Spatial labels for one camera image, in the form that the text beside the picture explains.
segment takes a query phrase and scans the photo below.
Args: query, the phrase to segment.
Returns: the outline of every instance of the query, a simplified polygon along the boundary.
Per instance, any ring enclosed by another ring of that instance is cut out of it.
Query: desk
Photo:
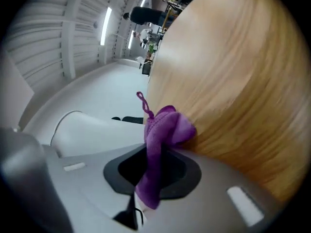
[[[194,0],[167,30],[147,101],[197,128],[189,150],[286,201],[310,161],[307,46],[279,0]]]

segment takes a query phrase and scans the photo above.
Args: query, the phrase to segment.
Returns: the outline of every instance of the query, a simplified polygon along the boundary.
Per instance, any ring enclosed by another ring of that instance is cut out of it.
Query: purple cloth
[[[147,169],[136,185],[135,192],[146,206],[156,209],[160,203],[161,145],[175,146],[187,141],[195,136],[196,129],[174,106],[165,106],[154,116],[143,94],[137,92],[137,96],[142,100],[142,108],[149,118],[144,134]]]

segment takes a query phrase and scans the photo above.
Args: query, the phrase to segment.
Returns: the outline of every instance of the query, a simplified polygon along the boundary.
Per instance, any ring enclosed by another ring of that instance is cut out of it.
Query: gray plastic device
[[[268,192],[229,166],[189,151],[169,149],[183,163],[176,167],[183,171],[175,172],[173,165],[168,175],[175,178],[164,185],[166,192],[152,217],[146,221],[147,213],[142,216],[143,224],[139,212],[134,213],[135,230],[114,219],[129,208],[133,198],[122,190],[131,191],[131,178],[125,173],[141,163],[132,158],[121,176],[115,174],[120,183],[128,182],[120,190],[114,187],[118,182],[111,184],[109,175],[118,172],[133,154],[145,151],[144,145],[59,158],[56,149],[40,145],[30,135],[13,130],[1,130],[0,134],[0,171],[5,182],[27,213],[50,232],[262,232],[280,211]],[[108,163],[115,170],[104,174]],[[196,181],[189,191],[180,193],[189,177]]]

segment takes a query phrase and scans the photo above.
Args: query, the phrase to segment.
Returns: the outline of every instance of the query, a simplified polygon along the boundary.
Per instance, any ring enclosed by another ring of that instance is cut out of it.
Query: fluorescent light
[[[129,41],[128,47],[127,47],[128,49],[131,49],[131,46],[132,46],[133,33],[134,33],[134,30],[132,30],[132,33],[131,33],[130,41]]]
[[[106,31],[107,31],[108,21],[109,21],[110,15],[111,15],[111,11],[112,11],[112,9],[110,9],[108,7],[107,12],[106,12],[106,16],[105,16],[104,25],[103,25],[103,30],[102,30],[101,46],[105,45]]]
[[[140,5],[141,7],[144,6],[145,1],[146,0],[142,0],[141,5]]]

